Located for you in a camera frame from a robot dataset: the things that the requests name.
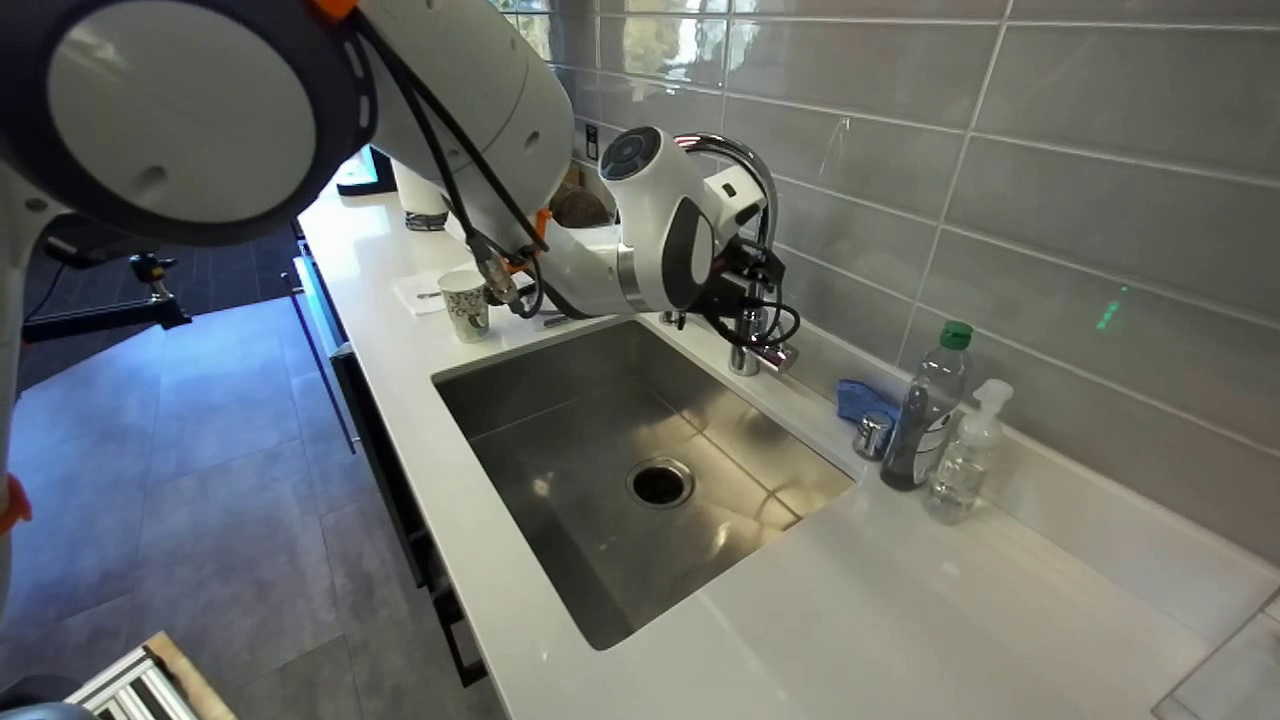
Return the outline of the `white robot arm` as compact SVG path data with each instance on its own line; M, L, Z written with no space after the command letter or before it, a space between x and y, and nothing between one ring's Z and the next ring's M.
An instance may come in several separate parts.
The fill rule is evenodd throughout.
M581 158L563 83L493 0L0 0L0 464L46 234L251 239L362 147L444 190L512 311L679 311L741 363L791 359L764 156L638 122Z

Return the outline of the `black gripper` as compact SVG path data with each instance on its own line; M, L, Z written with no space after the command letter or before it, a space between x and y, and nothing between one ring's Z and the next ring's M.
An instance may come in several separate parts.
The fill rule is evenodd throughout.
M735 349L778 349L801 332L801 311L778 300L785 259L757 239L727 239L690 311Z

